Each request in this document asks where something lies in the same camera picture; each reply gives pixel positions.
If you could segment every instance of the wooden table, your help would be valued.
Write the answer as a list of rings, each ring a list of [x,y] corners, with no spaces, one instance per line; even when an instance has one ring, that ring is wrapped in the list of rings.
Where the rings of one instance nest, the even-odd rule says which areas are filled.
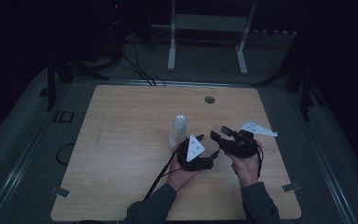
[[[206,96],[215,102],[207,104]],[[52,219],[123,219],[129,205],[144,198],[171,156],[168,134],[175,115],[186,115],[187,134],[209,136],[215,124],[238,131],[250,120],[270,129],[253,89],[98,86],[61,185],[71,195],[57,197]],[[290,180],[275,138],[256,135],[255,139],[264,150],[259,180],[265,182],[281,218],[300,217],[295,193],[282,189]],[[201,157],[217,148],[211,139],[202,143],[207,151]],[[238,178],[230,165],[231,160],[220,153],[212,170],[202,171],[178,193],[168,220],[244,219]]]

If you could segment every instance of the white frame leg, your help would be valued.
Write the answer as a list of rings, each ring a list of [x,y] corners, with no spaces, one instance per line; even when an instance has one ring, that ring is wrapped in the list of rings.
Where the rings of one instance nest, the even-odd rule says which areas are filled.
[[[256,3],[252,4],[252,8],[249,12],[248,19],[246,20],[245,28],[242,33],[242,40],[239,45],[235,46],[235,51],[237,53],[238,65],[240,66],[240,71],[242,75],[248,74],[248,68],[246,67],[245,58],[243,56],[243,47],[245,46],[246,38],[249,34],[249,28],[252,24],[252,18],[255,14]]]
[[[171,15],[171,44],[170,54],[168,55],[168,71],[175,69],[176,56],[176,42],[175,42],[175,0],[172,0],[172,15]]]

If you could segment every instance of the white tag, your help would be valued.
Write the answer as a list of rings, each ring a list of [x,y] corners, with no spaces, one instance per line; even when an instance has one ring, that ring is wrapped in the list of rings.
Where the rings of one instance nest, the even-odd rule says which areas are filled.
[[[190,162],[194,160],[194,158],[198,157],[203,151],[205,151],[205,147],[201,144],[201,142],[199,142],[199,140],[197,140],[194,134],[191,134],[190,141],[188,143],[186,161]]]
[[[254,123],[253,121],[247,122],[245,124],[242,124],[241,128],[245,131],[248,131],[250,133],[259,133],[269,136],[278,136],[277,132],[272,132],[266,128],[261,127],[260,125]]]

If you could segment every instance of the cup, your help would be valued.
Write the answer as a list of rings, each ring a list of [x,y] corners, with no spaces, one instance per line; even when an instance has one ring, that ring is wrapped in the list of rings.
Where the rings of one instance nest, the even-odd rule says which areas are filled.
[[[172,119],[172,127],[168,137],[169,151],[187,136],[187,118],[185,115],[175,115]]]

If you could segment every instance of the metal frame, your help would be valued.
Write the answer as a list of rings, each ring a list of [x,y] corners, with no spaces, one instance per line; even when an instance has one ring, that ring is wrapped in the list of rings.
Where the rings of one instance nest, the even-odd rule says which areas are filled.
[[[298,120],[301,120],[302,128],[304,132],[308,135],[311,143],[312,152],[316,162],[318,163],[321,173],[324,177],[324,181],[330,191],[330,194],[336,204],[337,210],[342,217],[344,224],[357,224],[358,220],[354,214],[351,205],[348,203],[346,193],[341,187],[339,181],[337,180],[331,166],[329,165],[328,159],[324,154],[324,148],[318,141],[318,138],[315,134],[315,131],[312,129],[308,121],[303,120],[302,113],[298,106],[296,106],[296,100],[293,95],[289,95],[290,101],[294,110],[296,111],[296,116]]]
[[[171,44],[170,53],[168,55],[168,70],[173,71],[175,68],[176,55],[176,29],[191,30],[212,30],[212,31],[229,31],[242,32],[242,39],[239,45],[235,46],[238,65],[241,74],[247,75],[245,59],[243,57],[243,47],[249,34],[249,28],[252,24],[252,18],[255,14],[256,3],[252,4],[249,15],[247,17],[223,17],[223,16],[201,16],[190,14],[176,14],[176,2],[172,0],[172,16],[171,16]]]
[[[49,112],[43,117],[43,120],[41,121],[37,130],[35,130],[34,136],[30,140],[28,146],[24,149],[16,165],[7,176],[5,184],[0,189],[0,215],[2,215],[7,204],[16,191],[17,186],[20,184],[25,172],[28,169],[29,164],[33,159],[35,152],[37,151],[37,144],[39,143],[40,138],[53,120],[54,115],[58,111],[59,106],[62,104],[63,98],[68,92],[69,88],[70,84],[60,84],[60,88],[57,92],[58,96],[57,101],[55,102],[56,104],[53,104]]]

